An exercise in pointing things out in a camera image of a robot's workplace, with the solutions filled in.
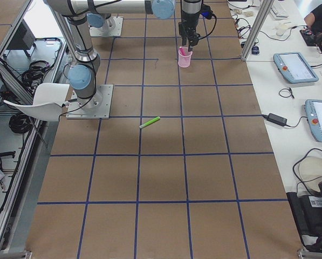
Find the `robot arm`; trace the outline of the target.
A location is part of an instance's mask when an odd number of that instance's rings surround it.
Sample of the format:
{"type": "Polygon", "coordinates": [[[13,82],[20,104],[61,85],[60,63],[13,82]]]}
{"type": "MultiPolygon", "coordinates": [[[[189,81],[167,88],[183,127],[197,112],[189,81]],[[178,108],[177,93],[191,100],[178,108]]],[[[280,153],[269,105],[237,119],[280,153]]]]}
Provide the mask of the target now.
{"type": "Polygon", "coordinates": [[[106,14],[87,14],[89,26],[97,28],[100,31],[111,31],[116,27],[114,18],[110,13],[106,14]]]}
{"type": "MultiPolygon", "coordinates": [[[[92,37],[116,37],[113,33],[122,27],[121,17],[113,13],[154,15],[158,19],[168,19],[175,11],[175,1],[45,1],[53,12],[67,21],[61,29],[71,31],[66,40],[74,44],[74,55],[80,64],[96,60],[98,54],[92,45],[92,37]]],[[[181,1],[181,21],[179,34],[182,46],[188,51],[198,44],[202,37],[196,32],[199,17],[206,12],[202,1],[181,1]]]]}

